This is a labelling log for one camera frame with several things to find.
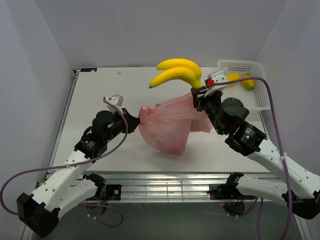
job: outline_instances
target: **perforated basket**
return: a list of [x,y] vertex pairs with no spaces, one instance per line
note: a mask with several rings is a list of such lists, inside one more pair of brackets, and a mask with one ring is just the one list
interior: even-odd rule
[[[224,71],[225,75],[232,73],[250,74],[255,77],[266,79],[265,71],[262,65],[255,61],[244,60],[220,60],[218,62],[219,71]],[[228,86],[224,89],[223,98],[237,98],[241,100],[243,105],[252,114],[259,113],[262,110],[270,109],[267,89],[262,81],[255,80],[255,89],[246,90],[246,88],[238,82],[234,86]]]

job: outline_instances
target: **translucent bag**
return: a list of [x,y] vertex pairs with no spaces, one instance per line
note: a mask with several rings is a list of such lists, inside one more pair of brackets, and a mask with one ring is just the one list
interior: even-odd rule
[[182,156],[189,133],[210,133],[212,124],[205,112],[194,108],[191,93],[149,108],[141,104],[138,125],[145,142],[167,154]]

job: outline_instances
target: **yellow banana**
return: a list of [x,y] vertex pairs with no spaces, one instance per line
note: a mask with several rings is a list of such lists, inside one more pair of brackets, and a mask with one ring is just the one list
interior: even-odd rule
[[186,83],[190,84],[193,88],[197,89],[201,87],[197,83],[197,78],[196,78],[196,74],[194,71],[182,67],[182,66],[177,66],[177,67],[173,67],[173,68],[169,68],[168,70],[165,70],[163,72],[161,72],[158,76],[156,76],[149,85],[149,88],[154,88],[157,87],[163,83],[166,83],[170,80],[174,80],[174,79],[180,79],[182,81],[185,81]]
[[152,80],[149,88],[154,88],[173,79],[181,79],[190,84],[195,89],[202,87],[200,83],[201,69],[195,62],[191,60],[185,58],[168,59],[160,62],[157,65],[156,69],[165,71],[160,73]]

